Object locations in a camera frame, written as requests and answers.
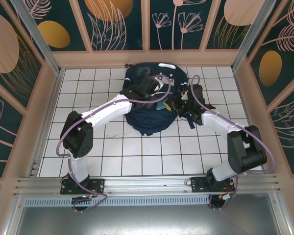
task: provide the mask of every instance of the navy blue backpack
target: navy blue backpack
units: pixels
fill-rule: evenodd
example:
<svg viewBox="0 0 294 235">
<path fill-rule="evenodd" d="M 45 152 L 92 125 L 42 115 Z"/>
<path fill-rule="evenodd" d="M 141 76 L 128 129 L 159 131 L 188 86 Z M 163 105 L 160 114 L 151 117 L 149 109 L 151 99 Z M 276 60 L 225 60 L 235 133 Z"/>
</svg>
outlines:
<svg viewBox="0 0 294 235">
<path fill-rule="evenodd" d="M 123 89 L 134 84 L 139 84 L 145 75 L 155 76 L 159 74 L 166 75 L 170 79 L 171 90 L 167 97 L 178 95 L 181 91 L 187 88 L 187 75 L 176 65 L 164 63 L 139 63 L 136 65 L 125 66 L 127 66 L 128 69 L 126 71 Z M 164 86 L 158 91 L 159 94 L 155 95 L 157 98 L 163 96 L 168 89 L 169 84 L 166 78 L 162 78 L 162 81 Z M 139 131 L 142 135 L 146 134 L 147 136 L 167 129 L 175 120 L 176 113 L 167 110 L 163 102 L 164 100 L 155 103 L 150 108 L 143 106 L 140 109 L 132 110 L 125 115 L 127 123 L 133 126 L 133 128 Z"/>
</svg>

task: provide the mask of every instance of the purple cable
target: purple cable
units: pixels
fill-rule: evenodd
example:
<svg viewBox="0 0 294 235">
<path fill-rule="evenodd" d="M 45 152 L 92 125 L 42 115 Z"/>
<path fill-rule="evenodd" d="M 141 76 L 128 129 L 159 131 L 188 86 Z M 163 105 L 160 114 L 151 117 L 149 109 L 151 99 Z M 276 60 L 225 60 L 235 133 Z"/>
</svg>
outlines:
<svg viewBox="0 0 294 235">
<path fill-rule="evenodd" d="M 158 76 L 162 76 L 162 77 L 165 77 L 168 81 L 168 84 L 170 84 L 170 80 L 167 76 L 163 75 L 163 74 L 159 74 L 159 75 L 155 75 L 154 77 L 158 77 Z M 164 94 L 164 96 L 162 96 L 161 98 L 159 99 L 156 99 L 156 100 L 152 100 L 152 101 L 142 101 L 142 100 L 134 100 L 134 99 L 119 99 L 119 100 L 116 100 L 114 102 L 111 102 L 109 104 L 106 104 L 106 105 L 103 105 L 101 107 L 99 107 L 98 109 L 94 110 L 91 114 L 87 115 L 86 117 L 82 118 L 81 120 L 77 121 L 76 123 L 74 123 L 72 126 L 69 127 L 69 129 L 63 134 L 63 136 L 61 137 L 58 145 L 57 145 L 57 148 L 56 148 L 56 154 L 60 157 L 68 157 L 69 160 L 68 160 L 68 163 L 69 163 L 69 170 L 70 170 L 70 176 L 72 177 L 72 179 L 75 181 L 75 183 L 83 190 L 85 190 L 86 192 L 90 193 L 91 195 L 97 195 L 97 196 L 104 196 L 104 198 L 102 200 L 100 200 L 98 203 L 96 203 L 94 206 L 92 207 L 88 207 L 87 209 L 83 210 L 83 211 L 80 211 L 80 213 L 83 213 L 83 212 L 86 212 L 86 211 L 90 211 L 91 209 L 94 209 L 95 207 L 97 207 L 100 203 L 102 203 L 107 197 L 108 195 L 107 194 L 104 194 L 104 193 L 99 193 L 99 192 L 93 192 L 87 188 L 85 188 L 83 185 L 81 185 L 78 180 L 76 179 L 75 175 L 73 174 L 72 172 L 72 167 L 71 167 L 71 158 L 70 158 L 70 155 L 69 154 L 60 154 L 59 152 L 59 149 L 60 149 L 60 146 L 61 146 L 61 143 L 63 142 L 63 140 L 65 139 L 65 137 L 67 136 L 67 134 L 74 128 L 76 127 L 77 125 L 79 125 L 80 123 L 82 123 L 83 121 L 85 121 L 86 119 L 90 118 L 91 116 L 95 115 L 96 113 L 100 112 L 101 110 L 111 106 L 111 105 L 114 105 L 114 104 L 117 104 L 117 103 L 120 103 L 120 102 L 132 102 L 132 103 L 141 103 L 141 104 L 152 104 L 152 103 L 157 103 L 161 100 L 163 100 L 164 98 L 166 98 L 170 92 L 170 89 L 171 89 L 171 86 L 169 85 L 168 86 L 168 90 L 166 91 L 166 93 Z M 73 205 L 73 209 L 75 212 L 78 212 L 75 208 L 76 204 L 79 203 L 79 202 L 82 202 L 82 201 L 85 201 L 85 200 L 88 200 L 88 199 L 81 199 L 81 200 L 78 200 L 77 202 L 74 203 Z"/>
<path fill-rule="evenodd" d="M 248 170 L 246 172 L 262 172 L 262 173 L 267 173 L 267 172 L 271 172 L 274 168 L 275 168 L 275 159 L 274 159 L 274 156 L 272 154 L 272 152 L 270 151 L 270 149 L 257 137 L 255 136 L 253 133 L 251 133 L 250 131 L 246 130 L 245 128 L 239 126 L 239 125 L 236 125 L 236 123 L 232 122 L 230 119 L 227 119 L 226 117 L 222 116 L 221 114 L 217 113 L 217 112 L 214 112 L 210 109 L 208 109 L 206 106 L 204 106 L 198 99 L 197 97 L 195 96 L 195 92 L 194 92 L 194 88 L 193 88 L 193 82 L 194 82 L 194 79 L 195 78 L 198 78 L 198 83 L 200 81 L 200 77 L 198 75 L 194 75 L 194 77 L 192 78 L 192 81 L 191 81 L 191 91 L 192 91 L 192 94 L 193 94 L 193 97 L 194 99 L 196 100 L 196 102 L 202 107 L 204 108 L 206 111 L 212 113 L 213 115 L 216 115 L 220 118 L 222 118 L 223 120 L 225 120 L 226 122 L 230 123 L 231 125 L 233 126 L 236 126 L 237 128 L 241 129 L 242 131 L 244 131 L 245 133 L 247 133 L 248 135 L 252 136 L 270 155 L 270 158 L 272 160 L 272 166 L 269 168 L 269 169 L 266 169 L 266 170 Z"/>
</svg>

